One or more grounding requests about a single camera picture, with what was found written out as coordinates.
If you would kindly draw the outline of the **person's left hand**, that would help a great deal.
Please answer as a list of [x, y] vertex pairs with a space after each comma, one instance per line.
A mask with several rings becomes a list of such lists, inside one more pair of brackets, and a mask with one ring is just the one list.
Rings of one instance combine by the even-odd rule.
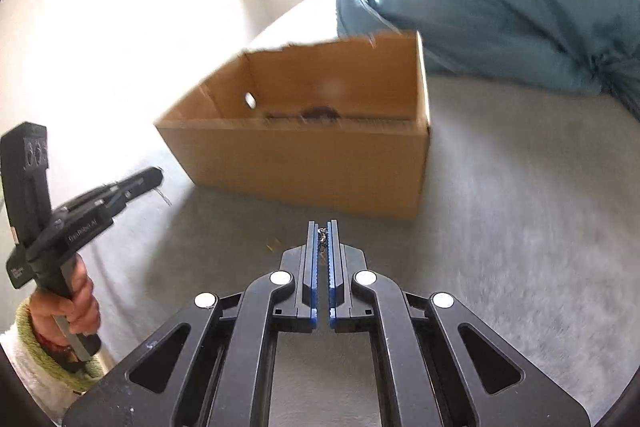
[[29, 315], [32, 330], [40, 345], [55, 355], [70, 347], [55, 317], [64, 317], [72, 334], [93, 335], [101, 325], [99, 303], [93, 296], [93, 281], [88, 277], [84, 260], [75, 256], [72, 276], [72, 298], [67, 299], [50, 291], [36, 289], [29, 298]]

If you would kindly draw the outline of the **green knitted sleeve forearm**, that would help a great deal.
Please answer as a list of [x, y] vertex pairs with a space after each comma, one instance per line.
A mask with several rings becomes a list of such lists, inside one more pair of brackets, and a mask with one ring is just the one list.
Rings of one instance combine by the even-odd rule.
[[1, 334], [1, 346], [32, 399], [57, 426], [68, 408], [108, 372], [101, 355], [69, 369], [48, 355], [32, 329], [27, 299], [17, 307], [14, 323]]

